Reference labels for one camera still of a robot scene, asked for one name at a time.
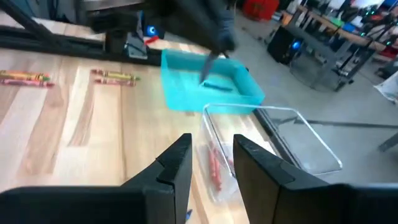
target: wooden table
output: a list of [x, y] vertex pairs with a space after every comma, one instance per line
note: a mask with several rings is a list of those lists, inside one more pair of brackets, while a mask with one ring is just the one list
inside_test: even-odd
[[[103, 39], [86, 27], [37, 21], [58, 34]], [[0, 23], [17, 26], [4, 14]], [[151, 47], [205, 52], [164, 40]], [[141, 80], [135, 87], [94, 85], [92, 68], [134, 72]], [[121, 185], [183, 133], [193, 134], [194, 147], [199, 143], [201, 114], [167, 108], [159, 67], [0, 49], [0, 69], [49, 73], [56, 83], [49, 90], [0, 86], [0, 191], [26, 185]], [[265, 142], [252, 115], [226, 120], [244, 124]], [[190, 223], [248, 223], [242, 203], [210, 200], [195, 153]]]

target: crayon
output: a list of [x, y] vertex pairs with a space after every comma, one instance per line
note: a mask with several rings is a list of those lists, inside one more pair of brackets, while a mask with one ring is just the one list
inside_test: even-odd
[[50, 80], [50, 77], [44, 75], [44, 73], [28, 73], [28, 72], [7, 71], [7, 70], [0, 70], [0, 77], [6, 77], [7, 79], [15, 79], [15, 80], [38, 80], [38, 81]]
[[210, 177], [217, 192], [221, 191], [220, 162], [216, 158], [216, 149], [209, 151]]
[[102, 71], [102, 70], [95, 70], [92, 69], [90, 71], [92, 75], [101, 75], [106, 78], [120, 78], [125, 80], [138, 80], [138, 77], [135, 77], [133, 74], [129, 73], [122, 73], [122, 72], [110, 72], [110, 71]]
[[126, 85], [126, 86], [135, 86], [136, 81], [133, 80], [118, 80], [115, 78], [95, 78], [94, 82], [100, 84], [108, 84], [108, 85]]
[[43, 82], [43, 81], [30, 81], [30, 80], [12, 80], [2, 79], [0, 83], [3, 85], [19, 85], [19, 86], [37, 86], [37, 87], [53, 87], [54, 83]]

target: red object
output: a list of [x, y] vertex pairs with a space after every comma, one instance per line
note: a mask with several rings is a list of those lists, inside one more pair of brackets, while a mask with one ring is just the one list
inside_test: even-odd
[[391, 46], [387, 46], [383, 51], [381, 51], [379, 53], [379, 55], [383, 55], [385, 57], [389, 57], [391, 59], [395, 58], [398, 54], [398, 50], [391, 47]]
[[374, 21], [381, 20], [382, 18], [384, 18], [384, 17], [381, 16], [381, 15], [374, 15], [374, 16], [371, 16], [371, 20], [374, 20]]
[[216, 190], [219, 192], [221, 190], [221, 176], [220, 176], [220, 162], [218, 162], [215, 149], [209, 151], [209, 165], [210, 165], [210, 177]]
[[150, 39], [145, 40], [145, 41], [144, 41], [144, 45], [153, 43], [153, 42], [155, 42], [156, 40], [159, 40], [159, 37], [158, 37], [158, 36], [153, 36], [153, 37], [151, 37]]
[[95, 83], [108, 84], [108, 85], [125, 85], [125, 86], [135, 86], [135, 80], [119, 80], [116, 78], [96, 78]]
[[278, 0], [246, 0], [243, 5], [243, 13], [248, 18], [257, 21], [271, 20], [278, 5]]

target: computer tower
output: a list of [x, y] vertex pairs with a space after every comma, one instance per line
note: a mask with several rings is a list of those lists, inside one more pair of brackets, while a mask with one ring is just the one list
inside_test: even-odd
[[287, 65], [300, 48], [301, 41], [295, 38], [287, 29], [279, 27], [267, 51], [277, 62]]

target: red crayon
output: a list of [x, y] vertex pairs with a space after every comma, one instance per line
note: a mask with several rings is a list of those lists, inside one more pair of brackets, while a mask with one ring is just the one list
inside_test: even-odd
[[126, 86], [135, 86], [136, 81], [133, 80], [118, 80], [115, 78], [95, 78], [94, 82], [100, 84], [107, 84], [107, 85], [126, 85]]
[[43, 82], [43, 81], [31, 81], [31, 80], [13, 80], [13, 79], [2, 79], [0, 83], [3, 85], [18, 85], [18, 86], [36, 86], [36, 87], [53, 87], [54, 83]]
[[211, 181], [219, 192], [221, 191], [220, 162], [218, 162], [218, 159], [216, 158], [215, 149], [209, 151], [209, 163]]

